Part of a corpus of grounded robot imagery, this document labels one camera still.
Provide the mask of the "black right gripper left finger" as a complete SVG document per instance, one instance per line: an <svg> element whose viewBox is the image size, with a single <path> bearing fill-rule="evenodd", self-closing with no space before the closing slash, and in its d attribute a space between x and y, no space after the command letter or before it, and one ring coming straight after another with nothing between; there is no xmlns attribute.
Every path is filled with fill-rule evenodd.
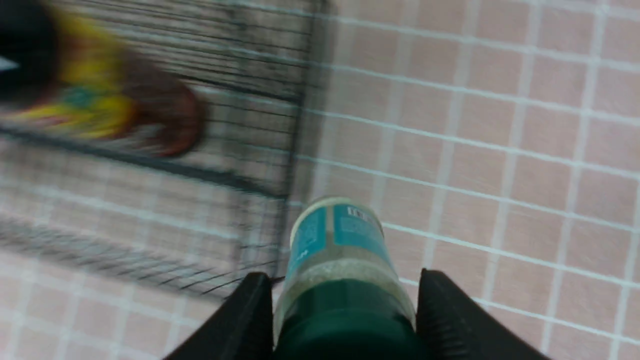
<svg viewBox="0 0 640 360"><path fill-rule="evenodd" d="M166 360L270 360L274 353L272 280L251 272Z"/></svg>

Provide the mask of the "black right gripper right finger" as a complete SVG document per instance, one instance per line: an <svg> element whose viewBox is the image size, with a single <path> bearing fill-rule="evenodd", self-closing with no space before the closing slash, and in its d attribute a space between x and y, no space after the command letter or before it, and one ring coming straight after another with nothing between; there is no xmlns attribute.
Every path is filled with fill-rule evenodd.
<svg viewBox="0 0 640 360"><path fill-rule="evenodd" d="M422 269L416 333L427 360L546 360L503 326L444 272Z"/></svg>

